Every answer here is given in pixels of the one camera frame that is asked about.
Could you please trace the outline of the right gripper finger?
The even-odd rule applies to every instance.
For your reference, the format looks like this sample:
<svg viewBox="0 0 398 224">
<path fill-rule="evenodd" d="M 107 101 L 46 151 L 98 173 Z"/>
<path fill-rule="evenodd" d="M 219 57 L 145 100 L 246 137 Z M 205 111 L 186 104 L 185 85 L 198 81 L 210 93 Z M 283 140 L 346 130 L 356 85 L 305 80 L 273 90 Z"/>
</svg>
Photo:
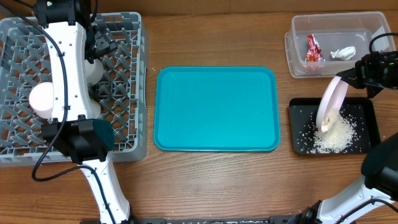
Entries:
<svg viewBox="0 0 398 224">
<path fill-rule="evenodd" d="M 348 85 L 352 86 L 355 89 L 364 89 L 366 87 L 363 81 L 358 78 L 353 79 L 353 78 L 342 77 L 341 80 L 346 82 Z"/>
<path fill-rule="evenodd" d="M 344 82 L 348 81 L 356 81 L 357 80 L 357 74 L 356 74 L 356 69 L 351 68 L 348 70 L 344 70 L 342 72 L 338 72 L 336 74 L 337 77 L 340 77 L 340 79 Z"/>
</svg>

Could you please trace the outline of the white napkin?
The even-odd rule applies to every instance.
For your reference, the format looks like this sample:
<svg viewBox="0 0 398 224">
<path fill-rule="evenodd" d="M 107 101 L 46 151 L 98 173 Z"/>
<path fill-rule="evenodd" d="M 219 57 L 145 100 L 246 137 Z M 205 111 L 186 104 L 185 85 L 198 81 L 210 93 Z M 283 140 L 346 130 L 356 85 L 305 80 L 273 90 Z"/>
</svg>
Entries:
<svg viewBox="0 0 398 224">
<path fill-rule="evenodd" d="M 342 49 L 338 49 L 334 52 L 330 52 L 332 58 L 337 58 L 340 60 L 350 60 L 356 54 L 356 48 L 354 46 L 345 47 Z"/>
</svg>

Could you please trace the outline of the white dinner plate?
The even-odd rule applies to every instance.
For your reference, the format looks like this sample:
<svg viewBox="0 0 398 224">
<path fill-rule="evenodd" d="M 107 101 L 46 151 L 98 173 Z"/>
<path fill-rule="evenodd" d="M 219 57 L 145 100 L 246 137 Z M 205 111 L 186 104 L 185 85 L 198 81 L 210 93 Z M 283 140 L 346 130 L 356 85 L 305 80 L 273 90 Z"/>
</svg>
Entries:
<svg viewBox="0 0 398 224">
<path fill-rule="evenodd" d="M 339 110 L 343 104 L 348 89 L 348 84 L 335 76 L 327 86 L 318 107 L 316 126 L 325 133 L 337 121 Z"/>
</svg>

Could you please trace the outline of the grey bowl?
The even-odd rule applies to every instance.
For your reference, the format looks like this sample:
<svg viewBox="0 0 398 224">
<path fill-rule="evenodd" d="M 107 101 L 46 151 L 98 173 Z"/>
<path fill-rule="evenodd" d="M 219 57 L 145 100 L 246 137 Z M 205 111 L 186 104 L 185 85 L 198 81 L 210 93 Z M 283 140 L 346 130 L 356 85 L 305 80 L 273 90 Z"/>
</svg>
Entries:
<svg viewBox="0 0 398 224">
<path fill-rule="evenodd" d="M 98 59 L 94 59 L 93 63 L 89 63 L 89 61 L 85 60 L 84 65 L 84 75 L 87 86 L 93 86 L 97 84 L 102 79 L 104 72 L 102 62 Z"/>
</svg>

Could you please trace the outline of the pink bowl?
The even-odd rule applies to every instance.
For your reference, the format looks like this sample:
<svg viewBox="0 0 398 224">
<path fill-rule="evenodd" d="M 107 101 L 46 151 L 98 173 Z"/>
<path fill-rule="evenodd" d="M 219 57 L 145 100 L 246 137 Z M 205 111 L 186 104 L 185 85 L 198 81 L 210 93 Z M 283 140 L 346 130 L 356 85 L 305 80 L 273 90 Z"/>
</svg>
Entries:
<svg viewBox="0 0 398 224">
<path fill-rule="evenodd" d="M 29 94 L 29 104 L 36 115 L 50 119 L 53 110 L 53 83 L 43 82 L 33 87 Z"/>
</svg>

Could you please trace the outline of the white cup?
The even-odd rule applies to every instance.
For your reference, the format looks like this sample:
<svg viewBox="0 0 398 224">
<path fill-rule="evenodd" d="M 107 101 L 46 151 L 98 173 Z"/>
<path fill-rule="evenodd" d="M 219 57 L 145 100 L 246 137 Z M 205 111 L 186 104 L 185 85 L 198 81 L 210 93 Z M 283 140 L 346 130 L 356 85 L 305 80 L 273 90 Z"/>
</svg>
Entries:
<svg viewBox="0 0 398 224">
<path fill-rule="evenodd" d="M 91 99 L 90 100 L 90 106 L 91 106 L 91 110 L 93 112 L 93 118 L 97 119 L 100 114 L 101 114 L 101 106 L 98 102 L 96 102 L 95 100 Z"/>
</svg>

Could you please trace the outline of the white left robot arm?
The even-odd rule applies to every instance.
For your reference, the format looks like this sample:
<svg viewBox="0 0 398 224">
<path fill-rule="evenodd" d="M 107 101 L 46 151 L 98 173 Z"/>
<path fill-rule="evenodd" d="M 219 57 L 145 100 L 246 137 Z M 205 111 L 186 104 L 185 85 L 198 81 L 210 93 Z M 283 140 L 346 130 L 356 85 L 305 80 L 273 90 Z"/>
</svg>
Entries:
<svg viewBox="0 0 398 224">
<path fill-rule="evenodd" d="M 107 120 L 99 119 L 100 105 L 90 99 L 88 89 L 101 79 L 94 72 L 100 57 L 118 45 L 110 31 L 93 22 L 97 11 L 90 1 L 37 1 L 34 26 L 49 47 L 53 83 L 51 122 L 41 127 L 48 149 L 69 157 L 73 170 L 85 175 L 100 212 L 100 223 L 130 223 L 131 206 L 120 188 L 112 162 L 114 130 Z"/>
</svg>

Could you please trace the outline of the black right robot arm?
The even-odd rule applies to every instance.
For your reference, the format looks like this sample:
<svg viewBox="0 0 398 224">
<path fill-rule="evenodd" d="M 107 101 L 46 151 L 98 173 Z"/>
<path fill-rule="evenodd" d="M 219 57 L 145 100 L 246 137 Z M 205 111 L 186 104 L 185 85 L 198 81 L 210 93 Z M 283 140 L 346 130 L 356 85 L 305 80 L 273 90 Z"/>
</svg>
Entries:
<svg viewBox="0 0 398 224">
<path fill-rule="evenodd" d="M 354 68 L 336 74 L 318 107 L 317 126 L 340 110 L 348 86 L 366 89 L 368 98 L 381 90 L 397 89 L 397 52 L 370 51 Z M 377 207 L 397 201 L 397 135 L 371 149 L 361 166 L 361 177 L 326 200 L 320 200 L 289 223 L 353 223 Z"/>
</svg>

